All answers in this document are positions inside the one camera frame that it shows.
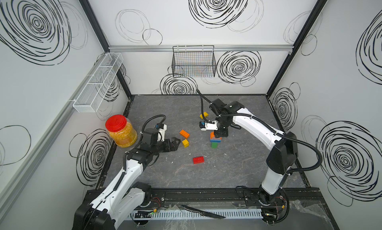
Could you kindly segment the orange round lego piece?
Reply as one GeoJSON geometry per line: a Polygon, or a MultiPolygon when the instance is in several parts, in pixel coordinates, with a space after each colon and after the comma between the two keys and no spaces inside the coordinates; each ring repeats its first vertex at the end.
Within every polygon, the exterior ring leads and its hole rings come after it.
{"type": "Polygon", "coordinates": [[[218,140],[218,139],[219,139],[219,140],[222,140],[221,137],[216,137],[215,134],[214,134],[214,132],[211,132],[211,133],[210,133],[210,139],[212,139],[212,140],[218,140]]]}

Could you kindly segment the green tall lego brick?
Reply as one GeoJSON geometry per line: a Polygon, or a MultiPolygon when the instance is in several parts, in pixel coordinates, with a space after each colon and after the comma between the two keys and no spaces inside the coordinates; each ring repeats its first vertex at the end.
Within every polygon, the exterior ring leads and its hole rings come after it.
{"type": "Polygon", "coordinates": [[[212,142],[211,143],[211,148],[216,149],[217,147],[218,147],[218,143],[217,142],[212,142]]]}

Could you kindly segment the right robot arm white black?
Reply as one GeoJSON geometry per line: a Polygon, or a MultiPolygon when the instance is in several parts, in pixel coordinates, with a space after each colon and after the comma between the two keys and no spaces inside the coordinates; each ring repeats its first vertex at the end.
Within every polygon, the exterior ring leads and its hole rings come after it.
{"type": "Polygon", "coordinates": [[[266,159],[267,172],[259,186],[258,201],[265,206],[276,199],[298,156],[296,143],[285,133],[253,115],[247,108],[230,104],[222,109],[213,121],[215,137],[227,137],[229,127],[240,127],[257,138],[270,152],[266,159]]]}

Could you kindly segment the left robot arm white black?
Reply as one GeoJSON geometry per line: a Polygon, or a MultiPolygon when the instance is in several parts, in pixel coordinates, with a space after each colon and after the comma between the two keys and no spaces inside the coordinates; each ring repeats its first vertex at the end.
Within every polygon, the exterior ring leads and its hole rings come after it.
{"type": "Polygon", "coordinates": [[[150,165],[154,156],[176,151],[181,140],[173,137],[155,145],[137,144],[124,155],[123,168],[112,182],[90,203],[75,212],[74,230],[116,230],[138,206],[151,202],[152,187],[135,180],[150,165]]]}

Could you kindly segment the yellow square lego brick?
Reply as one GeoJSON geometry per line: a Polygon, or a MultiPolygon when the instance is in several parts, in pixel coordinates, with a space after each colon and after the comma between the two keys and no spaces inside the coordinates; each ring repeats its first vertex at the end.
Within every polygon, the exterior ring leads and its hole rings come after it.
{"type": "Polygon", "coordinates": [[[187,139],[184,139],[184,140],[182,141],[182,144],[183,144],[184,148],[187,148],[187,147],[190,146],[190,143],[189,143],[189,141],[188,141],[187,139]]]}

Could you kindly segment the orange long lego brick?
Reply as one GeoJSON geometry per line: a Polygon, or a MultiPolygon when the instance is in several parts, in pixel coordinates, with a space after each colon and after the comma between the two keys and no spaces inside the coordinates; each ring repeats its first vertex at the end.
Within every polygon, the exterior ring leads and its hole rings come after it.
{"type": "Polygon", "coordinates": [[[185,139],[188,139],[190,137],[190,134],[185,130],[181,130],[180,135],[183,136],[185,139]]]}

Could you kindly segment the yellow curved lego brick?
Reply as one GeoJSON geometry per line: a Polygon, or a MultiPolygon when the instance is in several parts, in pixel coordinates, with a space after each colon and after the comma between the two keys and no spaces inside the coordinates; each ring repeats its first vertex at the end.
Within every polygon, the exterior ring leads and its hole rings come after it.
{"type": "Polygon", "coordinates": [[[204,117],[208,117],[209,114],[207,112],[203,112],[203,114],[200,114],[200,118],[203,119],[204,117]]]}

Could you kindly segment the red flat lego brick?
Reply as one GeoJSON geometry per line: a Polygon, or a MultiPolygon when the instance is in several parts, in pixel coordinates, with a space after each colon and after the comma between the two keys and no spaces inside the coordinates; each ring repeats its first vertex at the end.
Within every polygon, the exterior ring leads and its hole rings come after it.
{"type": "Polygon", "coordinates": [[[193,164],[200,164],[204,162],[205,162],[205,159],[203,156],[198,156],[193,158],[193,164]]]}

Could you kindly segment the plastic jar red lid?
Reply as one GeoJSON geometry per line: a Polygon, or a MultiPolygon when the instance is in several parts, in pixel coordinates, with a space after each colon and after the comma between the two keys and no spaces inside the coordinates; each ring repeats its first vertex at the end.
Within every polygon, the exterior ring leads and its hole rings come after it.
{"type": "Polygon", "coordinates": [[[130,147],[137,141],[137,132],[128,118],[114,115],[107,119],[105,127],[116,145],[122,148],[130,147]]]}

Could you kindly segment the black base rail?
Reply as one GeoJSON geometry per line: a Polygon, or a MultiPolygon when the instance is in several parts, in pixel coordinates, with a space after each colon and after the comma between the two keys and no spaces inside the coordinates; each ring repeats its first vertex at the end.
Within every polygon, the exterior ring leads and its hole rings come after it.
{"type": "MultiPolygon", "coordinates": [[[[176,203],[193,202],[244,202],[246,206],[264,207],[258,199],[258,189],[251,188],[152,188],[149,199],[162,207],[176,203]]],[[[319,188],[283,188],[275,197],[280,203],[280,196],[292,200],[318,200],[323,196],[319,188]]]]}

